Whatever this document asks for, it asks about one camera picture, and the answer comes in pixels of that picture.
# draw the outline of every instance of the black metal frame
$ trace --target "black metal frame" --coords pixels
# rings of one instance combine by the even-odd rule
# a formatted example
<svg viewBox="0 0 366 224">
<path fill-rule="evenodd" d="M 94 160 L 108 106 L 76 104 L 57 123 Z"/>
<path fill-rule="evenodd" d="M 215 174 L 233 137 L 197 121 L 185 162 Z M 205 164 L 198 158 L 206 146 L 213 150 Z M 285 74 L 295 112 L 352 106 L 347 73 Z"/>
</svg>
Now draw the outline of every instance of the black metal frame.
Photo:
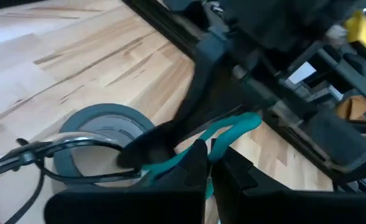
<svg viewBox="0 0 366 224">
<path fill-rule="evenodd" d="M 183 26 L 177 23 L 172 14 L 156 0 L 136 1 L 123 0 L 130 8 L 143 17 L 151 26 L 156 28 L 171 43 L 175 44 L 182 52 L 194 60 L 194 52 L 198 38 L 191 35 Z M 278 120 L 272 114 L 264 113 L 263 120 L 276 131 L 283 139 L 296 148 L 302 155 L 311 161 L 319 170 L 331 178 L 335 184 L 347 192 L 355 192 L 349 185 L 348 180 L 353 181 L 354 177 L 360 180 L 364 177 L 363 172 L 366 166 L 361 166 L 349 174 L 343 174 L 332 170 L 324 165 L 324 161 L 318 156 L 312 146 L 299 137 L 292 129 L 280 126 Z"/>
</svg>

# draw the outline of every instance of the wooden floor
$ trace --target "wooden floor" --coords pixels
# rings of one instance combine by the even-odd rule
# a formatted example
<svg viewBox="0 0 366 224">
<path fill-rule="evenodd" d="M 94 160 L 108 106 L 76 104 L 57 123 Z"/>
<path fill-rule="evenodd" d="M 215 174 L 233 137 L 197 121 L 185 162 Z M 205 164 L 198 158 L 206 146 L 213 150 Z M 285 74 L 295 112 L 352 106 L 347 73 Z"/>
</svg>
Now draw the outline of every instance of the wooden floor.
<svg viewBox="0 0 366 224">
<path fill-rule="evenodd" d="M 193 63 L 117 0 L 47 1 L 0 10 L 0 155 L 16 138 L 57 132 L 75 111 L 97 103 L 131 106 L 155 124 L 168 121 L 185 94 Z M 267 125 L 233 145 L 292 189 L 331 190 L 331 181 Z M 0 222 L 32 194 L 38 170 L 0 177 Z M 53 194 L 45 187 L 19 223 L 43 223 Z M 208 202 L 208 222 L 217 216 Z"/>
</svg>

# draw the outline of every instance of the green strap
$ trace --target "green strap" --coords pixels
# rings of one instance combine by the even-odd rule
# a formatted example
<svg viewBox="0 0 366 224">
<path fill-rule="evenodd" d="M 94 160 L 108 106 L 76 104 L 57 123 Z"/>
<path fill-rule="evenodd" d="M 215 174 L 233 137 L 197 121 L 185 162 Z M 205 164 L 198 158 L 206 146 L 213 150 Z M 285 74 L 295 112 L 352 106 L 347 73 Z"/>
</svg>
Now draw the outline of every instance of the green strap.
<svg viewBox="0 0 366 224">
<path fill-rule="evenodd" d="M 224 153 L 227 151 L 228 147 L 239 137 L 245 134 L 248 131 L 251 131 L 257 128 L 262 122 L 261 117 L 256 113 L 243 113 L 237 116 L 231 116 L 226 119 L 222 119 L 217 121 L 211 125 L 209 129 L 207 129 L 199 139 L 203 141 L 207 141 L 213 134 L 215 134 L 221 128 L 225 128 L 228 126 L 232 126 L 227 131 L 222 133 L 219 137 L 217 137 L 216 142 L 212 148 L 211 153 L 208 155 L 208 159 L 210 162 L 214 163 L 219 160 Z M 191 149 L 191 146 L 183 151 L 180 154 L 177 154 L 175 157 L 169 159 L 166 162 L 159 164 L 151 164 L 144 165 L 143 170 L 148 170 L 149 179 L 155 180 L 156 176 L 159 174 L 170 170 L 175 167 L 181 160 L 184 158 L 185 154 L 188 150 Z M 213 194 L 213 185 L 211 182 L 208 182 L 208 186 L 206 188 L 206 196 L 207 198 Z"/>
</svg>

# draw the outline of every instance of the yellow object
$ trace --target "yellow object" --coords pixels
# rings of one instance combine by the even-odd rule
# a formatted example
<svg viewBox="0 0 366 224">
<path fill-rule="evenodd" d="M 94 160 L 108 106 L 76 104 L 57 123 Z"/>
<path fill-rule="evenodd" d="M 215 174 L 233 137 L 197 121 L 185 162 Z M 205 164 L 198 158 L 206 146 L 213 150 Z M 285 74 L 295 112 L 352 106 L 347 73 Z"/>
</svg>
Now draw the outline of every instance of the yellow object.
<svg viewBox="0 0 366 224">
<path fill-rule="evenodd" d="M 366 15 L 356 11 L 344 25 L 348 30 L 348 42 L 359 43 L 366 49 Z"/>
</svg>

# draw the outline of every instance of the teal strap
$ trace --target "teal strap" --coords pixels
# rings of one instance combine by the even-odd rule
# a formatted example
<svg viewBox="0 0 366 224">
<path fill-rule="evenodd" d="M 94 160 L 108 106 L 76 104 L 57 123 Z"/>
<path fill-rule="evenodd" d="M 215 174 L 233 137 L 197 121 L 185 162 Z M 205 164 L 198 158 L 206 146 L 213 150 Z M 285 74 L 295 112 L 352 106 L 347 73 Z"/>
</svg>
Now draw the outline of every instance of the teal strap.
<svg viewBox="0 0 366 224">
<path fill-rule="evenodd" d="M 231 116 L 226 119 L 222 119 L 217 121 L 211 125 L 209 129 L 207 129 L 199 139 L 203 141 L 208 140 L 213 134 L 215 134 L 221 128 L 225 128 L 228 126 L 232 126 L 230 129 L 222 133 L 214 143 L 211 153 L 208 155 L 208 159 L 210 162 L 214 163 L 219 160 L 224 153 L 227 151 L 229 145 L 231 145 L 234 141 L 236 141 L 239 137 L 241 137 L 246 132 L 257 128 L 262 122 L 261 117 L 256 113 L 243 113 L 238 116 Z M 183 151 L 180 154 L 177 154 L 175 157 L 169 159 L 166 162 L 159 164 L 151 164 L 143 166 L 143 170 L 148 170 L 150 175 L 149 179 L 154 180 L 156 176 L 159 174 L 170 170 L 175 167 L 181 160 L 184 158 L 185 154 L 188 150 L 191 149 L 191 146 Z M 213 194 L 213 185 L 211 182 L 208 182 L 208 186 L 206 189 L 206 196 L 210 197 Z"/>
</svg>

